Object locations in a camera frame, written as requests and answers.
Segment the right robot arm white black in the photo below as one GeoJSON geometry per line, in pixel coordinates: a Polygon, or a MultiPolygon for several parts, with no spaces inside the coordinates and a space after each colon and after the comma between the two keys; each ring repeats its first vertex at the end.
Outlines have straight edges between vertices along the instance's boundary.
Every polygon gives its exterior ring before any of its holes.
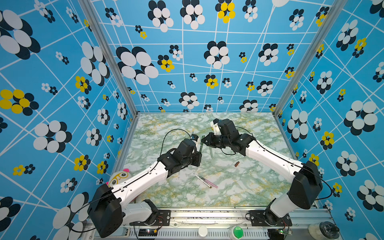
{"type": "Polygon", "coordinates": [[[240,134],[229,119],[215,119],[210,125],[213,132],[202,139],[203,144],[218,149],[230,148],[234,153],[261,162],[291,183],[286,194],[266,207],[264,216],[270,225],[296,209],[310,209],[318,199],[323,184],[316,164],[288,158],[268,148],[251,134],[240,134]]]}

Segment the dark green pen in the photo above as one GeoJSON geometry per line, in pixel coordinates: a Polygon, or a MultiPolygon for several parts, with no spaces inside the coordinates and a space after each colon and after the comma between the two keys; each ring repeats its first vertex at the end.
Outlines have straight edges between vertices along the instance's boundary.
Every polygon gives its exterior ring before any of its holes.
{"type": "Polygon", "coordinates": [[[203,149],[203,146],[204,146],[204,138],[205,138],[205,135],[203,135],[202,138],[201,138],[201,143],[200,143],[200,149],[199,149],[199,152],[202,152],[202,149],[203,149]]]}

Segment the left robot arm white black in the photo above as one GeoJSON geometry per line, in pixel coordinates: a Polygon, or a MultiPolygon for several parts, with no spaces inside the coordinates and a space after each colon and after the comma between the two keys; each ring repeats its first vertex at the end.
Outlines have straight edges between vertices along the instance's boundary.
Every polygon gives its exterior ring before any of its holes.
{"type": "Polygon", "coordinates": [[[157,161],[139,174],[119,184],[99,187],[90,202],[88,215],[101,238],[106,238],[124,224],[155,221],[159,212],[150,200],[134,204],[142,192],[187,168],[199,167],[202,153],[198,151],[201,140],[197,135],[184,139],[177,148],[161,154],[157,161]]]}

